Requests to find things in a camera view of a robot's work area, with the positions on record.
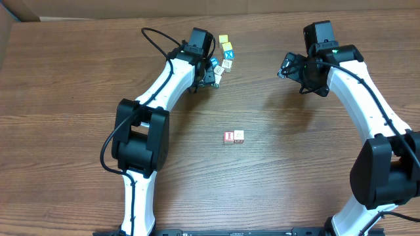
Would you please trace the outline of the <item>red I block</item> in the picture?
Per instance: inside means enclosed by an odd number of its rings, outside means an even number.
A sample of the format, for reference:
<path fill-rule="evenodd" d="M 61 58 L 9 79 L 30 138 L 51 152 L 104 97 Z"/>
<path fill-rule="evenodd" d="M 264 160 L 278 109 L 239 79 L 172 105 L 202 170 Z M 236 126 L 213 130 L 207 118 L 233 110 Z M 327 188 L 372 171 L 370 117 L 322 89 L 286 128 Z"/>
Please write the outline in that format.
<path fill-rule="evenodd" d="M 224 143 L 233 144 L 234 143 L 234 132 L 226 131 L 224 133 Z"/>

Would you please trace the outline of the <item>red circle block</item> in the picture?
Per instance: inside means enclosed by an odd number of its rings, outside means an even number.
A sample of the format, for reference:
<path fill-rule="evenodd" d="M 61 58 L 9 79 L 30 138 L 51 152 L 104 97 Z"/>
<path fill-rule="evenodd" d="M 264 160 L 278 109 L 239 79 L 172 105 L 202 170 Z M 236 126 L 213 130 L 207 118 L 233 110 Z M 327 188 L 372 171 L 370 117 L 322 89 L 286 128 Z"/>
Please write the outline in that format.
<path fill-rule="evenodd" d="M 235 143 L 243 143 L 244 140 L 245 140 L 244 131 L 243 130 L 235 130 L 234 131 L 234 142 Z"/>

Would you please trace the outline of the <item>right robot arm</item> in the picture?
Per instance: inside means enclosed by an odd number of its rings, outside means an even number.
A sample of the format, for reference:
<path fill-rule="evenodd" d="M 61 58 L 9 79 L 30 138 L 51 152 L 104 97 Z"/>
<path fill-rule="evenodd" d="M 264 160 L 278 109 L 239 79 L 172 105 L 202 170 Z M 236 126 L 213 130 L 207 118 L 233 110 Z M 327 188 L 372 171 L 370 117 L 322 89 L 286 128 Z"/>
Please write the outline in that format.
<path fill-rule="evenodd" d="M 395 208 L 419 196 L 419 133 L 381 95 L 354 45 L 335 40 L 329 20 L 303 30 L 306 56 L 286 54 L 278 77 L 300 84 L 300 94 L 340 99 L 363 143 L 350 171 L 352 195 L 323 227 L 294 227 L 292 235 L 384 235 L 374 225 L 386 215 L 417 218 Z"/>

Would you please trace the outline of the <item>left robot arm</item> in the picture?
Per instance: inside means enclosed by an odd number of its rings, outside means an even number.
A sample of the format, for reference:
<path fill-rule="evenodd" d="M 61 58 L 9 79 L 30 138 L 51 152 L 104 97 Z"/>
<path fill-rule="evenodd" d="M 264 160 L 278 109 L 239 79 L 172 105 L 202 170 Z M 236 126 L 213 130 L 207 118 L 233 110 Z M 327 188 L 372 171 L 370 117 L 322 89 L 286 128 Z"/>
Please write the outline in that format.
<path fill-rule="evenodd" d="M 153 234 L 155 182 L 169 152 L 170 112 L 185 91 L 215 83 L 210 61 L 214 49 L 214 36 L 194 28 L 188 41 L 164 54 L 165 67 L 151 87 L 135 100 L 118 104 L 114 130 L 100 151 L 104 166 L 106 148 L 112 148 L 114 173 L 123 177 L 125 186 L 125 214 L 114 235 Z"/>

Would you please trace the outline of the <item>white green block lower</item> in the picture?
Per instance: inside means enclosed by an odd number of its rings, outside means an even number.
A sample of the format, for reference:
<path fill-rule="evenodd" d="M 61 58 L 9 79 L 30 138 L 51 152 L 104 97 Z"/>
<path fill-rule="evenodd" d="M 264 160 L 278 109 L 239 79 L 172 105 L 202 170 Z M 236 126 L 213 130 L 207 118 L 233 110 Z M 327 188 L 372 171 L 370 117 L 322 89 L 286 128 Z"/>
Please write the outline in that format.
<path fill-rule="evenodd" d="M 212 84 L 212 86 L 218 89 L 220 87 L 221 79 L 222 77 L 220 75 L 215 75 L 215 82 Z"/>

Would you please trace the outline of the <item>white block centre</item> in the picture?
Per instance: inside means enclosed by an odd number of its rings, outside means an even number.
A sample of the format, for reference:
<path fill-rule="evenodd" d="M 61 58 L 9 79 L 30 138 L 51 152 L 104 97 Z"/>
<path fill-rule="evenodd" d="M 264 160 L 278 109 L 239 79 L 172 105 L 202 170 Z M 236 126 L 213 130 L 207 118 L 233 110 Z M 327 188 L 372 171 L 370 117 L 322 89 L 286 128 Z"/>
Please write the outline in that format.
<path fill-rule="evenodd" d="M 224 72 L 225 72 L 225 69 L 223 67 L 221 67 L 221 66 L 215 66 L 215 68 L 213 69 L 213 71 L 214 71 L 214 74 L 215 75 L 223 76 L 224 75 Z"/>

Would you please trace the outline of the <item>blue picture block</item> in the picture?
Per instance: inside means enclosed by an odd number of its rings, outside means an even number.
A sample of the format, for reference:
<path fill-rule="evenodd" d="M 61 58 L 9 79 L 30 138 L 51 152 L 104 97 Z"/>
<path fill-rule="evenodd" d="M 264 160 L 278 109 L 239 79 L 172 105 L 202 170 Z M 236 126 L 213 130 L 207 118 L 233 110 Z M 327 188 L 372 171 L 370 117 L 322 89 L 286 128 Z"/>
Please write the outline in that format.
<path fill-rule="evenodd" d="M 217 60 L 216 57 L 212 57 L 210 59 L 210 62 L 211 62 L 212 68 L 216 68 L 219 65 L 219 61 Z"/>

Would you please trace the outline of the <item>white block right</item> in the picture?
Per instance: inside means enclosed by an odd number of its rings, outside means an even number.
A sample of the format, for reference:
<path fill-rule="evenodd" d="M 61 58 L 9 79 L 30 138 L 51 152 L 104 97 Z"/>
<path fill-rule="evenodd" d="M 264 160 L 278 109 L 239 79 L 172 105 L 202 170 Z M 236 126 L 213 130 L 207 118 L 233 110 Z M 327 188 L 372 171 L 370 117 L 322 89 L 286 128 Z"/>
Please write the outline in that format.
<path fill-rule="evenodd" d="M 232 70 L 232 64 L 233 64 L 233 61 L 232 60 L 224 59 L 222 61 L 222 63 L 220 64 L 220 66 L 222 68 L 224 68 L 224 70 L 225 70 L 226 73 L 230 73 L 231 70 Z"/>

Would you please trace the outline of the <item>blue X block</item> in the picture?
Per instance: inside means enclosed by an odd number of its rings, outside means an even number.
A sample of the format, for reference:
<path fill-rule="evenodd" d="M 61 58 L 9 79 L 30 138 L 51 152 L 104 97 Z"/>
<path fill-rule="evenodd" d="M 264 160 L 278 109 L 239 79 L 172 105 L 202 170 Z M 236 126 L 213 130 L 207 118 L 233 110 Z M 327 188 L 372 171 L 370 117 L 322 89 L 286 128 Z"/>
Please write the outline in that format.
<path fill-rule="evenodd" d="M 233 50 L 226 50 L 224 51 L 224 59 L 225 60 L 234 60 L 235 54 Z"/>

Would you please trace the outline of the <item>yellow block near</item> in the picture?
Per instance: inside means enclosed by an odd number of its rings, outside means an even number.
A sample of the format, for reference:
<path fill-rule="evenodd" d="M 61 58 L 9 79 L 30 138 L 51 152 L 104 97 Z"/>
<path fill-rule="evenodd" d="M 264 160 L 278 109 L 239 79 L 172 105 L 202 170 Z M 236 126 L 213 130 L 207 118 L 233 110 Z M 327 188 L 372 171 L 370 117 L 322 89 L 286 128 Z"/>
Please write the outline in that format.
<path fill-rule="evenodd" d="M 224 52 L 229 51 L 229 50 L 233 50 L 231 42 L 223 43 L 222 44 L 222 49 L 223 49 Z"/>

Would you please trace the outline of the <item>yellow block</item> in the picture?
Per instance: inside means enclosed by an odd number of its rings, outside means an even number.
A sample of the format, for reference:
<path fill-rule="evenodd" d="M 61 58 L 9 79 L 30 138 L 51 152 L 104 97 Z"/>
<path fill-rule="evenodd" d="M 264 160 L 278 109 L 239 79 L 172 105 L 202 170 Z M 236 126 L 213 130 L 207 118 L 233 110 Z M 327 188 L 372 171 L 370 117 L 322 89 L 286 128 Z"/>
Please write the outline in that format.
<path fill-rule="evenodd" d="M 229 51 L 229 50 L 233 50 L 231 42 L 223 43 L 222 44 L 222 49 L 223 49 L 224 52 Z"/>
<path fill-rule="evenodd" d="M 219 35 L 219 47 L 228 42 L 228 35 Z"/>

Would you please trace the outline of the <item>yellow block far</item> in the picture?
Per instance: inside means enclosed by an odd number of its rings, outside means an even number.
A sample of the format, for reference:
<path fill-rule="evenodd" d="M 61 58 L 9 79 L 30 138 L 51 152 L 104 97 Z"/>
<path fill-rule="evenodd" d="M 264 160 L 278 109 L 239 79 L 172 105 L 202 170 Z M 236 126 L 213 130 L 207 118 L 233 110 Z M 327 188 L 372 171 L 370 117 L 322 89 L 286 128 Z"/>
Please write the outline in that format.
<path fill-rule="evenodd" d="M 219 35 L 219 47 L 228 42 L 228 35 Z"/>

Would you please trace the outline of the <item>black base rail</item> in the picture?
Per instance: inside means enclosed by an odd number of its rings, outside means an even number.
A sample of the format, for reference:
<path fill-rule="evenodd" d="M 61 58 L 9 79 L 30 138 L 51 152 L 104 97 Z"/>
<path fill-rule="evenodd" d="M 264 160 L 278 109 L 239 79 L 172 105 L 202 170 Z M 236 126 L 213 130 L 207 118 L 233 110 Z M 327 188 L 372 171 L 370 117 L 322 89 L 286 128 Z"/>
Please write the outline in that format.
<path fill-rule="evenodd" d="M 180 229 L 154 230 L 153 236 L 322 236 L 321 227 L 295 227 L 281 231 L 182 231 Z"/>

